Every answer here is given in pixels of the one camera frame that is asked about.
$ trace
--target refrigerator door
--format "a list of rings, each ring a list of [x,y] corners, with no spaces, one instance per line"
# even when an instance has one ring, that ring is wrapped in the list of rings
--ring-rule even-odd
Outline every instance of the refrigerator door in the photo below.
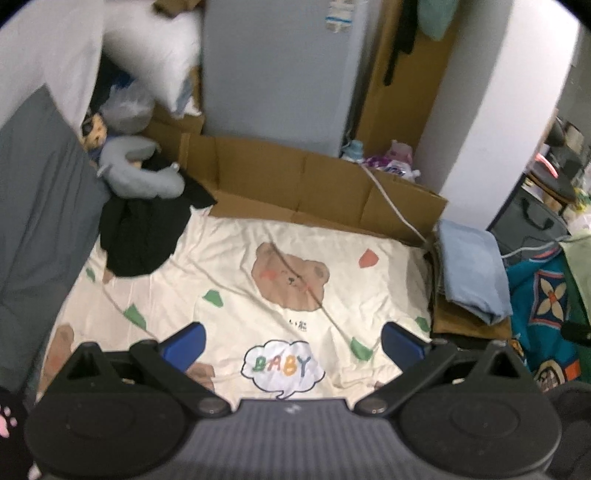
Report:
[[[203,39],[207,135],[258,138],[338,156],[368,22],[326,27],[329,1],[210,0]]]

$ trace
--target green cloth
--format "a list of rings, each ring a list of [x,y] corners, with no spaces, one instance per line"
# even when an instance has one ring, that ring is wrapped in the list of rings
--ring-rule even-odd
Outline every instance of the green cloth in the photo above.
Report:
[[[589,324],[591,306],[591,233],[583,232],[567,242],[560,242],[568,263],[564,269],[569,294],[569,320]],[[591,383],[591,348],[576,345],[581,364],[581,380]]]

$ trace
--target folded clothes stack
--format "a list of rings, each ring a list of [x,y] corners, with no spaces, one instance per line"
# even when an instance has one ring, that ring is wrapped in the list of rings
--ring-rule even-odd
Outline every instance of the folded clothes stack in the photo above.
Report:
[[[439,222],[438,232],[446,300],[488,326],[512,315],[509,282],[493,235],[449,220]]]

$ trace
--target green patch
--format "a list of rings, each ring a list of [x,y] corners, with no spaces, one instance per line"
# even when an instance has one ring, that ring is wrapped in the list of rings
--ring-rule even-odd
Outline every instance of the green patch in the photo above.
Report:
[[[95,271],[90,267],[86,267],[86,276],[92,280],[92,283],[96,281]]]
[[[429,323],[423,317],[417,317],[414,319],[417,322],[418,327],[425,333],[429,333],[431,329],[429,328]]]
[[[368,361],[374,354],[374,351],[371,348],[367,348],[365,345],[359,343],[356,338],[351,340],[349,347],[351,348],[353,355],[362,362]]]
[[[131,323],[137,325],[141,329],[146,329],[146,321],[143,315],[138,311],[135,303],[132,303],[127,310],[123,312],[125,318],[127,318]]]
[[[220,293],[217,290],[210,290],[204,296],[204,300],[207,300],[209,303],[214,304],[216,307],[223,307],[223,300],[220,296]]]

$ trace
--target gray neck pillow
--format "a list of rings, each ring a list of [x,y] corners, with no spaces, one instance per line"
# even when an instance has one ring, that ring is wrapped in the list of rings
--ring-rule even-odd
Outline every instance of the gray neck pillow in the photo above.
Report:
[[[184,180],[178,164],[159,171],[141,170],[130,161],[150,158],[158,144],[144,137],[128,136],[108,139],[99,158],[99,175],[113,192],[124,199],[173,199],[182,194]]]

